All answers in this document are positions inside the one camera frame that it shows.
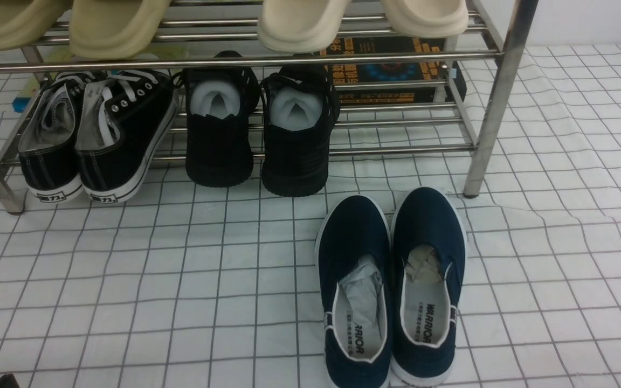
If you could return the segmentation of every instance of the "beige slipper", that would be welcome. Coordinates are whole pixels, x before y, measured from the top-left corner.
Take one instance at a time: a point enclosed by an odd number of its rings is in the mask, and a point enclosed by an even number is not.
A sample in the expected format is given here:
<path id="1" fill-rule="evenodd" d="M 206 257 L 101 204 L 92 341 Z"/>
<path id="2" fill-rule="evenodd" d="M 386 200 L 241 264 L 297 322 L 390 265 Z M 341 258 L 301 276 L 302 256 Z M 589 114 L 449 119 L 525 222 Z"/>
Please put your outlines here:
<path id="1" fill-rule="evenodd" d="M 36 41 L 71 8 L 72 0 L 0 0 L 0 51 Z"/>
<path id="2" fill-rule="evenodd" d="M 133 57 L 152 41 L 171 0 L 75 0 L 71 51 L 94 59 Z"/>

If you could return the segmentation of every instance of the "cream slipper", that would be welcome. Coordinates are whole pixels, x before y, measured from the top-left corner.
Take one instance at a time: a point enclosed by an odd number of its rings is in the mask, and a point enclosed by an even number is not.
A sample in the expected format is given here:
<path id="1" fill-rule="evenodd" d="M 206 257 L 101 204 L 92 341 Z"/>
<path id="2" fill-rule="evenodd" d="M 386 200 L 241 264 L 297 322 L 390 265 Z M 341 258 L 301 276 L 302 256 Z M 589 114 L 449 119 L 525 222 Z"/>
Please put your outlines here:
<path id="1" fill-rule="evenodd" d="M 412 37 L 439 38 L 468 27 L 466 0 L 382 0 L 395 31 Z"/>
<path id="2" fill-rule="evenodd" d="M 258 39 L 268 49 L 315 52 L 330 46 L 351 0 L 264 0 Z"/>
<path id="3" fill-rule="evenodd" d="M 0 0 L 0 51 L 36 41 L 71 8 L 72 0 Z"/>
<path id="4" fill-rule="evenodd" d="M 94 59 L 130 58 L 155 36 L 171 0 L 75 0 L 71 51 Z"/>

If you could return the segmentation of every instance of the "white grid backdrop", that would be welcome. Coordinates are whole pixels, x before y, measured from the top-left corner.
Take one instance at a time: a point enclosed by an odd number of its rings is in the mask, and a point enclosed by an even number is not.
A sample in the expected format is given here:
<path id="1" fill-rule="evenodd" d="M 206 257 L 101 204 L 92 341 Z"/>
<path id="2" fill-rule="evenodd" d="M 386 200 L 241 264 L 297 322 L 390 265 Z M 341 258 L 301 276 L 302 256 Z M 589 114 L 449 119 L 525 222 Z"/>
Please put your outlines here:
<path id="1" fill-rule="evenodd" d="M 326 386 L 312 258 L 323 217 L 355 192 L 392 214 L 429 185 L 455 200 L 471 252 L 446 385 L 621 386 L 621 46 L 528 52 L 476 199 L 456 196 L 470 160 L 459 153 L 338 160 L 326 188 L 301 199 L 270 194 L 257 168 L 228 190 L 172 168 L 151 170 L 121 206 L 28 200 L 20 217 L 0 206 L 0 375 L 34 388 Z M 478 126 L 495 65 L 463 66 Z M 0 76 L 0 147 L 26 78 Z M 459 133 L 338 129 L 333 147 Z M 251 141 L 261 147 L 260 133 Z M 18 171 L 9 182 L 24 187 Z"/>

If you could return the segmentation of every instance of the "box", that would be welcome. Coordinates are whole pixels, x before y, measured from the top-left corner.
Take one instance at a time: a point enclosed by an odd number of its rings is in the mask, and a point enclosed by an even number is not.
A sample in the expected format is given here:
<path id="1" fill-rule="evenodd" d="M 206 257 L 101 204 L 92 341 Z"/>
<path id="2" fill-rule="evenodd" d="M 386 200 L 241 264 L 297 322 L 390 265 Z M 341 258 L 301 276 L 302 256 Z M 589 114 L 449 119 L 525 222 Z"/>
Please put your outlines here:
<path id="1" fill-rule="evenodd" d="M 390 54 L 439 52 L 444 46 L 444 39 L 420 39 L 409 37 L 347 37 L 335 39 L 330 47 L 314 55 L 351 55 L 351 54 Z M 456 69 L 455 84 L 459 95 L 466 96 L 466 81 L 454 63 Z M 439 62 L 422 62 L 410 64 L 367 64 L 367 65 L 333 65 L 328 66 L 335 85 L 357 84 L 364 82 L 388 81 L 426 81 L 438 79 Z M 385 103 L 427 103 L 433 102 L 436 88 L 395 88 L 360 91 L 340 91 L 342 105 L 374 105 Z M 447 90 L 447 101 L 454 101 Z"/>

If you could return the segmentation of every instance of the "navy slip-on shoe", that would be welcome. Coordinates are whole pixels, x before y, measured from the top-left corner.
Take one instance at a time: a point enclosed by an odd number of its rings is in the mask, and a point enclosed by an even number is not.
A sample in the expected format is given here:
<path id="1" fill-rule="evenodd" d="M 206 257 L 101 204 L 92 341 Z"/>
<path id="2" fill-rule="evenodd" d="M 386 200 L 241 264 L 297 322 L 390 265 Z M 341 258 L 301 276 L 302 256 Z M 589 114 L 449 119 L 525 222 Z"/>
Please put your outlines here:
<path id="1" fill-rule="evenodd" d="M 331 388 L 387 388 L 392 353 L 390 262 L 385 216 L 352 196 L 330 211 L 315 241 Z"/>
<path id="2" fill-rule="evenodd" d="M 456 313 L 466 262 L 466 231 L 436 189 L 407 194 L 392 219 L 392 371 L 411 386 L 443 383 L 455 354 Z"/>

